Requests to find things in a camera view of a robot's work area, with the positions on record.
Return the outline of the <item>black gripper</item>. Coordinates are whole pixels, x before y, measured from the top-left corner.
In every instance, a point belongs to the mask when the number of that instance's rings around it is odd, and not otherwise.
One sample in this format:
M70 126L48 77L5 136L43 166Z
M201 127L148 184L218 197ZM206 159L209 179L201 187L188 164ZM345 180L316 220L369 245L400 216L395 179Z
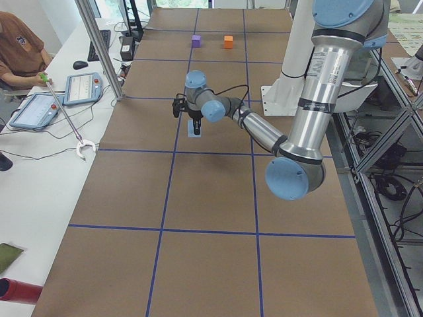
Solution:
M188 109L188 115L192 120L191 126L194 131L194 135L201 135L201 119L202 113L200 110Z

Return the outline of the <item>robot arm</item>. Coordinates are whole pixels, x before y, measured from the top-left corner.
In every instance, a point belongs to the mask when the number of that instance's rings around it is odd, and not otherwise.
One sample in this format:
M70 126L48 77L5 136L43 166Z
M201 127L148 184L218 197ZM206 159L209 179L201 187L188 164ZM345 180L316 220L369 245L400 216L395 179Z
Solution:
M232 119L274 159L266 168L270 191L297 200L325 179L321 143L345 72L359 50L382 48L387 39L389 1L299 1L280 78L264 100L295 105L288 135L261 118L239 98L216 94L201 71L186 75L186 94L173 102L173 114L186 112L200 133L202 119Z

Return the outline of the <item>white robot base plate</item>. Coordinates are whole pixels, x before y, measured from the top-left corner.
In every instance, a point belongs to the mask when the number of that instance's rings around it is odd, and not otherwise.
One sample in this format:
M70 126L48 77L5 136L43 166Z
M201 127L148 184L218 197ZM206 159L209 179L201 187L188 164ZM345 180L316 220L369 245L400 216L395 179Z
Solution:
M368 26L363 49L385 45L390 1L298 1L292 13L289 35L280 77L271 86L262 86L265 116L294 116L305 84L315 45L311 41L315 27L335 31L353 26Z

